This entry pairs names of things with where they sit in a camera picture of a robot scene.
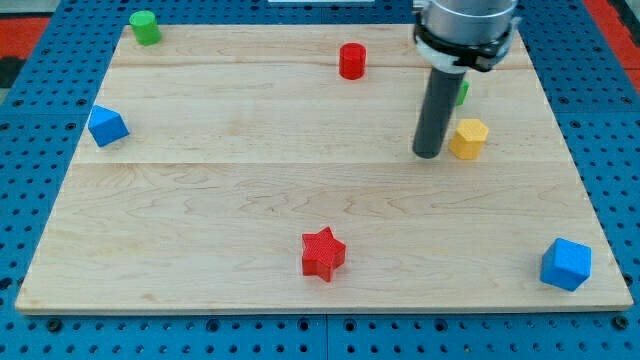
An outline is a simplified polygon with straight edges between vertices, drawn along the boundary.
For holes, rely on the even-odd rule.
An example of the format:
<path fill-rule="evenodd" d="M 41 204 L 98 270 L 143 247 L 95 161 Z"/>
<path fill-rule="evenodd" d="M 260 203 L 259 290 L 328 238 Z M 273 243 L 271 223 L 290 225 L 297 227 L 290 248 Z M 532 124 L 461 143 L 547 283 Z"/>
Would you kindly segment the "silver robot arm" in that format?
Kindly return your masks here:
<path fill-rule="evenodd" d="M 426 0 L 416 13 L 414 41 L 446 73 L 489 72 L 508 53 L 520 19 L 517 0 Z"/>

